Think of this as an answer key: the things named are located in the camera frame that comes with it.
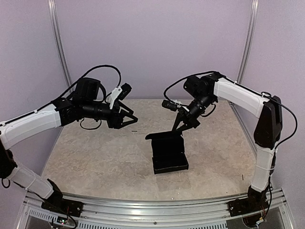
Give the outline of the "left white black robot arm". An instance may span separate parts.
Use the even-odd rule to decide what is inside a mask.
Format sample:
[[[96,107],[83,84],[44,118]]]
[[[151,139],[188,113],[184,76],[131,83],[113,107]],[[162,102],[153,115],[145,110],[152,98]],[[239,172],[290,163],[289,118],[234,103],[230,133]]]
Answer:
[[[57,185],[43,179],[13,158],[11,148],[17,143],[49,129],[63,127],[85,118],[106,121],[109,128],[121,129],[138,121],[133,110],[122,103],[130,93],[127,83],[117,86],[109,96],[99,80],[82,78],[66,98],[59,97],[48,105],[0,124],[0,177],[18,184],[46,200],[56,212],[67,202]]]

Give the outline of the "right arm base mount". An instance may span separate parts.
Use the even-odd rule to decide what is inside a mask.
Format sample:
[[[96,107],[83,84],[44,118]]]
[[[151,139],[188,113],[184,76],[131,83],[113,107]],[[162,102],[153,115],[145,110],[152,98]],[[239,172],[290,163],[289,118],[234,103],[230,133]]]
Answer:
[[[228,210],[231,217],[243,214],[252,213],[262,209],[267,209],[269,204],[267,201],[266,193],[268,188],[259,192],[249,187],[247,197],[238,198],[228,202]]]

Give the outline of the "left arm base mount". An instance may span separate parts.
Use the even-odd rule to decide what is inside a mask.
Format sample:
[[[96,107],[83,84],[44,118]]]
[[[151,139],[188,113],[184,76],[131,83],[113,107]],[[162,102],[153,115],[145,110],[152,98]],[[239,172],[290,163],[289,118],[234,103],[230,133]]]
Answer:
[[[47,179],[53,188],[53,193],[46,200],[43,201],[41,207],[43,209],[57,212],[65,215],[70,215],[73,217],[80,217],[83,203],[80,201],[70,200],[63,198],[63,193],[60,191],[58,186]]]

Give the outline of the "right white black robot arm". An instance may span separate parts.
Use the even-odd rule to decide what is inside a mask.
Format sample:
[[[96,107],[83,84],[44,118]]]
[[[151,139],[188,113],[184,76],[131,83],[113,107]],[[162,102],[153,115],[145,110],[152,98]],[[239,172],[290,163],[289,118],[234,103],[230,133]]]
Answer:
[[[195,73],[182,78],[185,81],[183,88],[192,97],[189,105],[184,105],[169,97],[168,108],[177,111],[172,130],[183,132],[199,126],[198,117],[207,116],[205,110],[215,105],[218,98],[236,104],[257,119],[254,130],[254,146],[256,150],[256,165],[253,180],[248,190],[248,198],[244,200],[244,208],[255,211],[261,206],[262,195],[270,186],[270,178],[275,169],[275,160],[278,147],[289,138],[281,139],[283,129],[282,109],[287,107],[277,96],[267,92],[258,93],[252,89],[229,79],[216,71]]]

